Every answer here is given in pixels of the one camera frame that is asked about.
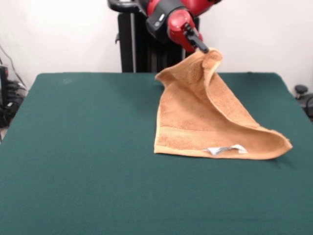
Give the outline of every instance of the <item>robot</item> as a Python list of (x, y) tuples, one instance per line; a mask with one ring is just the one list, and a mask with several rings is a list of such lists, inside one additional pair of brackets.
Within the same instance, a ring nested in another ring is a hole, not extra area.
[[(208, 11), (213, 5), (220, 1), (221, 0), (108, 0), (108, 3), (109, 7), (114, 11), (135, 15), (137, 20), (136, 25), (133, 25), (132, 35), (128, 38), (128, 40), (133, 38), (133, 40), (136, 41), (133, 42), (133, 47), (134, 44), (136, 46), (135, 49), (133, 48), (133, 54), (134, 50), (139, 50), (137, 55), (133, 56), (133, 60), (137, 57), (137, 63), (150, 61), (148, 69), (145, 68), (143, 72), (158, 72), (165, 67), (178, 63), (186, 56), (193, 53), (197, 48), (203, 53), (208, 53), (209, 49), (203, 43), (203, 37), (198, 31), (198, 16)], [(122, 24), (127, 24), (125, 19), (126, 18), (119, 21), (119, 40), (122, 40), (121, 35), (124, 37), (126, 35), (125, 33), (121, 33)], [(145, 33), (142, 29), (143, 27), (157, 43), (152, 42), (151, 38), (147, 35), (143, 37), (137, 33), (137, 37), (134, 37), (134, 31), (138, 31), (139, 28), (141, 29), (141, 34)], [(148, 55), (141, 53), (139, 49), (139, 47), (145, 47), (145, 45), (148, 45), (145, 48), (145, 51), (150, 53)], [(124, 52), (125, 47), (121, 46), (121, 53)]]
[(187, 52), (199, 48), (207, 53), (208, 47), (196, 29), (194, 17), (206, 12), (221, 0), (138, 0), (148, 18), (147, 29), (160, 42), (170, 38)]

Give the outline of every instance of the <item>green table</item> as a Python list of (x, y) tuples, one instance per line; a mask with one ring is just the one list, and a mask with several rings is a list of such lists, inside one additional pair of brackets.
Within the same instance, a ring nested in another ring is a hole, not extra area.
[(153, 74), (42, 74), (0, 147), (0, 235), (308, 235), (313, 128), (273, 73), (222, 73), (271, 161), (153, 154)]

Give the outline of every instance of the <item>black device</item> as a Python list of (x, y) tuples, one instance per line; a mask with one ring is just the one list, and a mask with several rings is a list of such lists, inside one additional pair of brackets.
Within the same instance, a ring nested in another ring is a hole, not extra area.
[(0, 66), (1, 102), (0, 102), (0, 128), (8, 127), (24, 101), (23, 88), (18, 81), (8, 79), (8, 68)]
[(309, 89), (304, 85), (295, 86), (295, 91), (297, 93), (296, 99), (299, 105), (302, 107), (311, 121), (313, 121), (313, 93), (307, 94)]

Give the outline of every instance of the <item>white wall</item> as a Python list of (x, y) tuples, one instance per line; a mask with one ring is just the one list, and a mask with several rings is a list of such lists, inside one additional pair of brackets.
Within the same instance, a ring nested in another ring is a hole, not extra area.
[[(41, 72), (121, 71), (116, 17), (106, 0), (0, 0), (0, 43), (28, 86)], [(224, 55), (219, 71), (274, 71), (313, 89), (312, 0), (223, 0), (201, 32)]]

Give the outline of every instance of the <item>green felt surface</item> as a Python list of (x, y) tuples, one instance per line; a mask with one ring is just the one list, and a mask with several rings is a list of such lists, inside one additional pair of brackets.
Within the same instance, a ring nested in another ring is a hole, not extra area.
[(313, 128), (273, 73), (221, 73), (290, 138), (270, 161), (153, 154), (153, 74), (42, 74), (0, 146), (0, 235), (308, 235)]

